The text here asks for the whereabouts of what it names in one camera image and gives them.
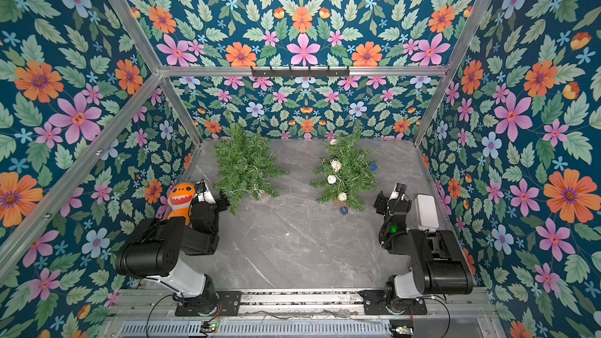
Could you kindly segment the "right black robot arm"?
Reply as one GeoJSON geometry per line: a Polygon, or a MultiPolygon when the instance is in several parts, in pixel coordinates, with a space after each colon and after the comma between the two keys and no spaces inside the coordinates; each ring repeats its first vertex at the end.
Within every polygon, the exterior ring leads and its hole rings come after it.
{"type": "Polygon", "coordinates": [[[435,198],[417,194],[411,200],[405,190],[399,184],[388,197],[380,192],[373,206],[383,216],[380,247],[408,260],[407,270],[385,284],[385,308],[417,315],[425,312],[420,304],[426,297],[470,294],[474,277],[454,232],[442,225],[435,198]]]}

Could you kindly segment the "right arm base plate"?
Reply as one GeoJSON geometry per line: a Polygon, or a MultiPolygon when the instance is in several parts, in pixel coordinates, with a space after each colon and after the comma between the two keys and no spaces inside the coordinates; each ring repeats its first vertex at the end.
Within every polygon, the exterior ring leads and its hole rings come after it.
{"type": "Polygon", "coordinates": [[[366,315],[412,315],[427,314],[423,299],[400,299],[383,289],[365,289],[358,293],[362,298],[366,315]]]}

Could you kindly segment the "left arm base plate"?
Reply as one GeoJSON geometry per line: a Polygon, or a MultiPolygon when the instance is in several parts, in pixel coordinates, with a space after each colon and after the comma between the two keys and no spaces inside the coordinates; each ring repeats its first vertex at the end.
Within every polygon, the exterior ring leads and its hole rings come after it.
{"type": "Polygon", "coordinates": [[[175,310],[177,317],[238,316],[241,306],[240,291],[209,292],[198,297],[184,298],[175,310]]]}

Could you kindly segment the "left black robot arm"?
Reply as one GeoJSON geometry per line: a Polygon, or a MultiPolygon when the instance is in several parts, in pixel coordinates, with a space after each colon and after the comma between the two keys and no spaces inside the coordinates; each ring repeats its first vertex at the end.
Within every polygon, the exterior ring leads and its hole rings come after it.
{"type": "Polygon", "coordinates": [[[214,197],[200,181],[170,188],[167,202],[172,209],[167,218],[143,219],[117,255],[115,269],[170,289],[177,316],[217,315],[221,303],[211,277],[192,269],[181,256],[216,252],[220,213],[230,201],[223,192],[214,197]]]}

